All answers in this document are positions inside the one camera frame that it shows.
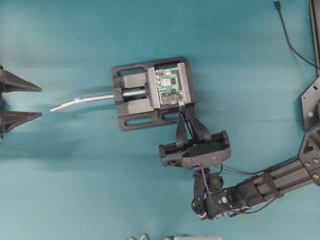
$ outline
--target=wire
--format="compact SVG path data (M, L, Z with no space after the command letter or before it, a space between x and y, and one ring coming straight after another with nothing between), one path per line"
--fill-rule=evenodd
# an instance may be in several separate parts
M218 175L220 175L223 170L224 170L224 166L222 166L222 164L221 164L221 165L220 165L220 172L218 173Z
M292 161L292 160L296 160L296 159L298 159L296 156L294 156L294 157L291 157L291 158L289 158L289 159L287 159L287 160L285 160L285 161L283 161L283 162L280 162L280 163L278 163L278 164L275 164L275 165L273 165L273 166L271 166L271 167L268 167L269 169L272 169L272 168L274 168L274 167L278 167L278 166L281 166L281 165L283 165L283 164L286 164L286 163L288 163L288 162L290 162L290 161ZM238 170L238 169L230 169L230 168L227 168L227 167L224 167L223 168L223 171L225 171L225 172L230 172L230 173L234 173L234 174L240 174L240 175L246 175L246 176L251 176L251 175L256 175L256 174L260 174L260 173L263 173L264 171L265 171L265 169L264 170L260 170L260 171L256 171L256 172L247 172L247 171L241 171L241 170Z
M183 118L184 118L184 121L185 121L186 127L188 128L188 131L189 131L189 133L190 133L190 135L191 135L192 139L194 139L194 135L192 134L192 131L191 131L190 126L189 126L189 123L188 123L187 118L186 118L186 114L185 114L185 113L183 113L183 114L182 114L182 116L183 116Z
M232 213L232 214L256 214L259 213L260 211L262 211L263 209L265 209L267 206L269 206L275 199L276 197L274 197L271 201L269 201L266 205L264 205L263 207L259 208L256 211L251 211L251 212L245 212L245 211L231 211L231 210L226 210L223 209L222 207L220 207L218 204L216 204L216 202L212 199L211 195L210 195L210 191L209 191L209 187L206 181L206 175L205 175L205 171L202 167L201 164L198 165L201 168L201 172L202 172L202 177L203 177L203 181L204 181L204 185L205 185L205 189L206 189L206 193L207 196L209 197L210 201L220 210L224 211L224 212L228 212L228 213Z
M284 35L285 35L285 39L290 47L290 49L298 56L300 57L302 60L304 60L306 63L316 67L317 69L320 69L319 66L317 66L316 64L314 64L313 62L309 61L308 59L306 59L304 56L302 56L299 52L297 52L297 50L292 46L290 40L289 40L289 36L288 36L288 32L287 32L287 28L285 25L285 21L284 18L282 16L282 12L281 12L281 4L278 0L274 0L274 6L277 9L280 19L281 19L281 23L282 23L282 27L283 27L283 31L284 31Z

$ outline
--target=gripper jaw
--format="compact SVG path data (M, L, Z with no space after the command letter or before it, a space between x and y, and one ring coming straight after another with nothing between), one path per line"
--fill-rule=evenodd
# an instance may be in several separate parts
M42 116L41 112L5 111L2 93L11 92L41 92L42 89L28 82L0 65L0 135L6 134L17 126L30 122Z
M42 88L23 80L9 71L3 70L2 66L0 66L0 85L3 93L42 92Z
M6 134L15 127L41 116L41 112L2 111L0 112L0 134Z

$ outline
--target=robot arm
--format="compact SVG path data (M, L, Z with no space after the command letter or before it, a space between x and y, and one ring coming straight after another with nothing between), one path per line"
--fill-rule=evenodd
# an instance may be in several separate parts
M262 170L236 186L223 188L223 178L219 173L210 172L210 167L221 165L231 155L227 132L210 135L193 113L188 109L185 113L191 125L192 139L188 140L181 112L177 143L160 145L159 152L164 167L193 170L191 207L201 220L254 214L288 192L313 183L320 186L320 127L304 135L298 157ZM265 205L259 210L250 211L263 203Z
M206 216L217 219L255 213L248 210L313 183L320 186L320 127L304 135L297 158L267 168L234 187L215 192L209 187Z

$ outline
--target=teal tabletop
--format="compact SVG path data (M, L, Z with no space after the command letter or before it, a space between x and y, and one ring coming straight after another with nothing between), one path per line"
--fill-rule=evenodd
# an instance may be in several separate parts
M292 44L314 61L308 1L281 3ZM315 184L259 214L200 221L192 171L158 154L175 124L121 131L113 100L49 111L111 93L114 66L184 56L197 117L228 132L225 165L253 172L296 156L300 97L317 75L288 48L273 0L1 0L0 32L0 64L43 88L3 94L7 109L43 116L0 143L0 239L319 239Z

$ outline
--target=green circuit board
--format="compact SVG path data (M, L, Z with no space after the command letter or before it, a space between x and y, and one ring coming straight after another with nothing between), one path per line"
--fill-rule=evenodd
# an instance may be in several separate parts
M176 104L182 99L182 87L177 67L155 71L156 87L161 105Z

